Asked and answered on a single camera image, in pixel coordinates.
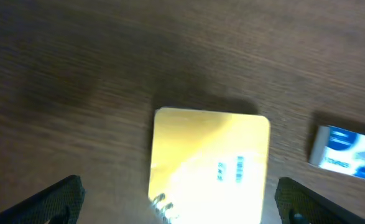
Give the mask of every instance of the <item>blue and white box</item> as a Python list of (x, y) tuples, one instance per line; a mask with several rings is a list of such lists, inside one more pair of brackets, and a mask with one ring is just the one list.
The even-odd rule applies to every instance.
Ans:
[(365, 135), (333, 126), (320, 126), (309, 163), (365, 179)]

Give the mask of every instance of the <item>brown wooden surface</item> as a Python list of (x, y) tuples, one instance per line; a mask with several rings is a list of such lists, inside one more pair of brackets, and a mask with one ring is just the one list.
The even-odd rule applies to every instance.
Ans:
[(364, 180), (306, 162), (318, 121), (365, 124), (365, 0), (0, 0), (0, 211), (78, 174), (79, 223), (156, 223), (163, 105), (270, 119), (263, 223), (283, 176), (365, 218)]

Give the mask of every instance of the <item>black object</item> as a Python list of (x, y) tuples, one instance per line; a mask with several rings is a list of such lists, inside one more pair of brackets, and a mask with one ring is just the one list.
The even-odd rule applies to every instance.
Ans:
[(0, 223), (75, 224), (85, 190), (79, 176), (71, 175), (0, 213)]
[(279, 179), (275, 200), (283, 224), (365, 224), (365, 220), (298, 182)]

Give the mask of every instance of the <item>eraser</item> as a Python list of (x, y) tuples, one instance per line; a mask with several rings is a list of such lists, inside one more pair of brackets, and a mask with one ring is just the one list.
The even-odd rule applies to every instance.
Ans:
[(320, 126), (309, 163), (365, 179), (365, 135), (334, 126)]

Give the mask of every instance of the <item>yellow surface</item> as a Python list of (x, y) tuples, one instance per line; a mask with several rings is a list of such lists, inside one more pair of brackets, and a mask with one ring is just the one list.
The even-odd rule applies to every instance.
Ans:
[[(162, 108), (155, 116), (149, 198), (172, 223), (260, 223), (269, 122), (263, 116)], [(243, 156), (241, 181), (237, 157)], [(222, 163), (222, 180), (218, 166)]]

